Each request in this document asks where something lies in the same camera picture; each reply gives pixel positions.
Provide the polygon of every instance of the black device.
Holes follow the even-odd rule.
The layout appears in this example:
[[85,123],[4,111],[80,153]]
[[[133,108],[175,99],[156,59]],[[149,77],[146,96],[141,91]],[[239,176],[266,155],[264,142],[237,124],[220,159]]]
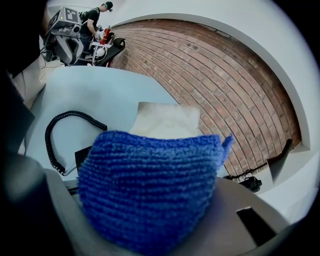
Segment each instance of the black device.
[[245,186],[250,191],[256,193],[260,191],[260,188],[262,186],[262,181],[260,179],[257,179],[255,176],[246,177],[244,181],[239,182],[239,184]]

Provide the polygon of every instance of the red fire extinguisher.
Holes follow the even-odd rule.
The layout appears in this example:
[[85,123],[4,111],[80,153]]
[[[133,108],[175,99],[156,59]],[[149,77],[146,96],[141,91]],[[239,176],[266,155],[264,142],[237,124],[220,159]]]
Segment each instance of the red fire extinguisher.
[[102,38],[101,41],[100,41],[100,44],[101,44],[101,45],[104,45],[104,44],[106,43],[110,31],[111,31],[110,26],[104,30],[103,38]]

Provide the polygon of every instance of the white cloth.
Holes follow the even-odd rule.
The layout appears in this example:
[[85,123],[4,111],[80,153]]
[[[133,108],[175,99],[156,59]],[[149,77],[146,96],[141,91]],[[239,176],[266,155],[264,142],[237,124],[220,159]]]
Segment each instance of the white cloth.
[[13,84],[23,98],[24,104],[29,109],[31,109],[38,93],[45,86],[45,82],[39,79],[41,71],[39,58],[13,78]]

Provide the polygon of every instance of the machine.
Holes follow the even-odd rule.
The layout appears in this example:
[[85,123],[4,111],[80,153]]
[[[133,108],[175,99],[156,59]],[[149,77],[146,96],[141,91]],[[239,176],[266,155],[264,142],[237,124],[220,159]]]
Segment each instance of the machine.
[[81,20],[76,10],[62,7],[50,20],[43,42],[46,50],[45,61],[51,62],[58,58],[73,65],[84,46],[80,40]]

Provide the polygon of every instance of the man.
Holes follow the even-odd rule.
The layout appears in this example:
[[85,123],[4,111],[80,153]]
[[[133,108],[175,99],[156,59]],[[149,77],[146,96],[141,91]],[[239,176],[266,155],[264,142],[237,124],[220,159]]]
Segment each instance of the man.
[[100,5],[100,7],[93,8],[92,10],[88,11],[83,19],[83,24],[80,29],[80,40],[83,44],[83,51],[86,52],[89,50],[90,40],[92,35],[96,37],[96,26],[99,20],[100,13],[104,13],[109,10],[112,12],[113,7],[112,2],[106,2]]

